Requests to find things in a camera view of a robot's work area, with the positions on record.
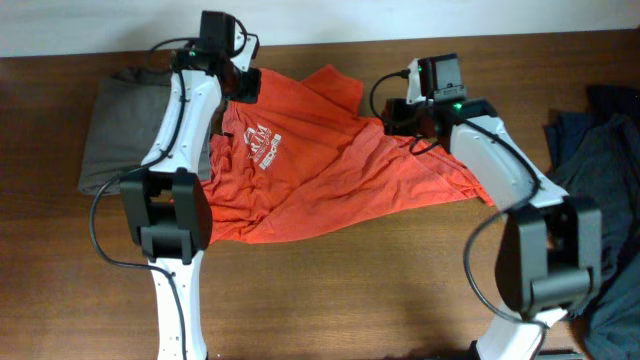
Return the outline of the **orange t-shirt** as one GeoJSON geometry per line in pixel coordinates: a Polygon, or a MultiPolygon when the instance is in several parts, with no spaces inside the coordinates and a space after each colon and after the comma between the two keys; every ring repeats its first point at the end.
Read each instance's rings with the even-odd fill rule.
{"type": "Polygon", "coordinates": [[[210,140],[210,240],[298,241],[407,209],[493,203],[443,149],[361,116],[362,96],[332,65],[301,81],[264,69],[257,102],[230,103],[210,140]]]}

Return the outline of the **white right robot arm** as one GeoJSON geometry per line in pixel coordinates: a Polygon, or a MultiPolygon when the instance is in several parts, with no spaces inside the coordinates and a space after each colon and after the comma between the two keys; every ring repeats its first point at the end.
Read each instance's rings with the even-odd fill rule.
{"type": "Polygon", "coordinates": [[[415,58],[398,76],[405,98],[389,99],[379,114],[388,135],[433,139],[467,167],[497,212],[466,241],[467,281],[494,318],[464,359],[576,359],[571,351],[545,352],[549,330],[584,306],[602,284],[602,215],[588,197],[573,197],[546,177],[515,144],[497,110],[471,99],[456,54],[415,58]],[[482,231],[505,223],[495,264],[501,297],[492,304],[471,269],[482,231]]]}

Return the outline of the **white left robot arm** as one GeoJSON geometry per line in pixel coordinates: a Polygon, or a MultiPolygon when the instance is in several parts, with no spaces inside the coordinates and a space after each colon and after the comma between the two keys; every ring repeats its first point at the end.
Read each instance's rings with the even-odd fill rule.
{"type": "Polygon", "coordinates": [[[230,54],[180,49],[173,58],[166,111],[140,168],[120,192],[132,240],[156,293],[161,359],[208,356],[200,313],[200,270],[213,228],[198,176],[210,120],[222,101],[254,103],[261,73],[258,46],[230,54]]]}

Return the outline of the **dark blue clothes pile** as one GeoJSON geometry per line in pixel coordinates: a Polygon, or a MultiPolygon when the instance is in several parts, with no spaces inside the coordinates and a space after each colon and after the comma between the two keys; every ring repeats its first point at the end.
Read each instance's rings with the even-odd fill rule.
{"type": "Polygon", "coordinates": [[[602,214],[601,289],[572,313],[594,359],[639,356],[639,91],[590,85],[585,112],[546,126],[549,178],[602,214]]]}

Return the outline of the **folded grey pants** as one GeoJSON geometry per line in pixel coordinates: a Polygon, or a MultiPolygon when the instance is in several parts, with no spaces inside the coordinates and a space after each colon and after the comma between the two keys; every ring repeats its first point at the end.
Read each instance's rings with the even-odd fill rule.
{"type": "Polygon", "coordinates": [[[94,195],[111,177],[138,167],[150,152],[169,105],[180,95],[179,80],[139,67],[100,81],[85,141],[78,191],[94,195]]]}

